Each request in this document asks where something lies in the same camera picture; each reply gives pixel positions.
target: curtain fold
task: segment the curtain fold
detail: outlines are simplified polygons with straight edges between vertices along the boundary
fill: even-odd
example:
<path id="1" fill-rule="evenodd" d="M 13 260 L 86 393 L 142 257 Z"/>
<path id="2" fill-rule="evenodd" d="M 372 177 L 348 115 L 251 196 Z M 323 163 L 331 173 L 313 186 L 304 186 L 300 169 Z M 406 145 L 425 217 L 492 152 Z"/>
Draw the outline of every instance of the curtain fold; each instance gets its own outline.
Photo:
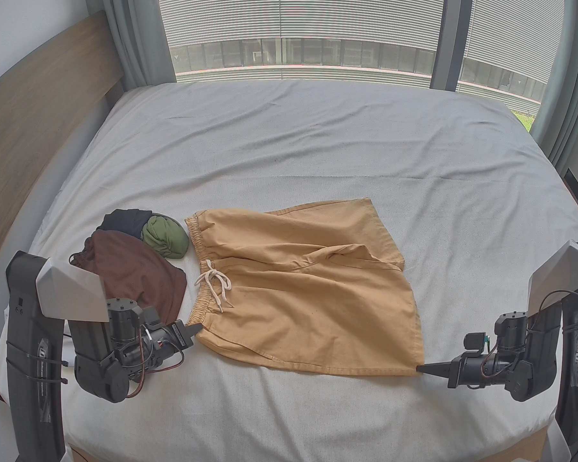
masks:
<path id="1" fill-rule="evenodd" d="M 565 0 L 561 42 L 531 135 L 563 174 L 578 141 L 578 0 Z"/>
<path id="2" fill-rule="evenodd" d="M 124 69 L 124 89 L 176 82 L 158 0 L 85 0 L 104 10 Z"/>

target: green rolled garment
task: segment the green rolled garment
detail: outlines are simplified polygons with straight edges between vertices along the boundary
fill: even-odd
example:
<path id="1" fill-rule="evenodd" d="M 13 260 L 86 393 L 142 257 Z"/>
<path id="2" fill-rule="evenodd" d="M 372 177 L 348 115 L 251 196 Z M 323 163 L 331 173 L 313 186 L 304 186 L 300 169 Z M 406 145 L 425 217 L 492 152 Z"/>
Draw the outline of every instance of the green rolled garment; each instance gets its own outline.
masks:
<path id="1" fill-rule="evenodd" d="M 142 240 L 165 258 L 182 258 L 188 250 L 188 236 L 182 226 L 161 214 L 154 214 L 148 219 L 142 230 Z"/>

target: folded clothing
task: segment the folded clothing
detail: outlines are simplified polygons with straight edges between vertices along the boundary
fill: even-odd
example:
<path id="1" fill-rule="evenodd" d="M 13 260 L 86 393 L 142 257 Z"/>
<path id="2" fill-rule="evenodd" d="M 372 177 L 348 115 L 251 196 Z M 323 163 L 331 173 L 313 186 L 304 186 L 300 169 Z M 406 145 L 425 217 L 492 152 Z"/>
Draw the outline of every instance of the folded clothing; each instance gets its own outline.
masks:
<path id="1" fill-rule="evenodd" d="M 177 220 L 152 211 L 115 209 L 105 215 L 97 229 L 122 231 L 143 241 L 165 258 L 182 258 L 188 250 L 188 236 Z"/>
<path id="2" fill-rule="evenodd" d="M 186 223 L 201 264 L 188 323 L 203 324 L 210 349 L 283 370 L 417 375 L 416 302 L 370 199 L 209 210 Z"/>
<path id="3" fill-rule="evenodd" d="M 186 275 L 145 243 L 120 231 L 97 229 L 70 263 L 100 275 L 107 299 L 123 297 L 154 306 L 164 323 L 177 320 Z"/>

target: headboard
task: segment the headboard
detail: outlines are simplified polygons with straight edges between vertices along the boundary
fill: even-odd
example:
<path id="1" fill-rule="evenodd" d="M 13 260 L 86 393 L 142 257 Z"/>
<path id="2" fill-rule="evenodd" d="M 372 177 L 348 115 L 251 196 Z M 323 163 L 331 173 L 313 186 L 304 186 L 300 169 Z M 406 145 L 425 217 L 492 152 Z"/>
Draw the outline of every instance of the headboard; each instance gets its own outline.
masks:
<path id="1" fill-rule="evenodd" d="M 54 184 L 58 182 L 59 188 L 63 178 L 54 180 L 53 169 L 46 168 L 56 159 L 64 164 L 61 147 L 72 143 L 81 127 L 90 121 L 90 115 L 99 115 L 101 104 L 107 110 L 103 98 L 109 98 L 107 93 L 119 88 L 122 75 L 107 19 L 101 11 L 45 42 L 0 77 L 2 253 L 10 245 L 5 240 L 12 239 L 9 231 L 19 225 L 13 225 L 18 213 L 30 205 L 26 199 L 31 192 L 37 193 L 35 183 L 47 184 L 47 179 L 51 179 Z M 37 229 L 38 226 L 30 228 L 31 234 Z M 5 267 L 3 260 L 0 253 L 0 266 Z M 4 270 L 0 269 L 0 279 Z M 6 297 L 3 294 L 0 293 L 0 310 L 7 305 L 8 293 Z"/>

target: khaki shorts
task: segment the khaki shorts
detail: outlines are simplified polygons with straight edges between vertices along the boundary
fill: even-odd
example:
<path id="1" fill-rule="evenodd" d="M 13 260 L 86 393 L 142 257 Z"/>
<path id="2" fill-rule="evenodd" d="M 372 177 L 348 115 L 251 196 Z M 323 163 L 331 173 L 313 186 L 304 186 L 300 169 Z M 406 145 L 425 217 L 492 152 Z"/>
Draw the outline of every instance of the khaki shorts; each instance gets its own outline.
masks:
<path id="1" fill-rule="evenodd" d="M 190 315 L 210 349 L 326 374 L 411 376 L 424 363 L 404 259 L 370 199 L 209 210 L 186 223 L 201 272 L 209 260 L 232 285 L 221 312 L 202 283 Z"/>

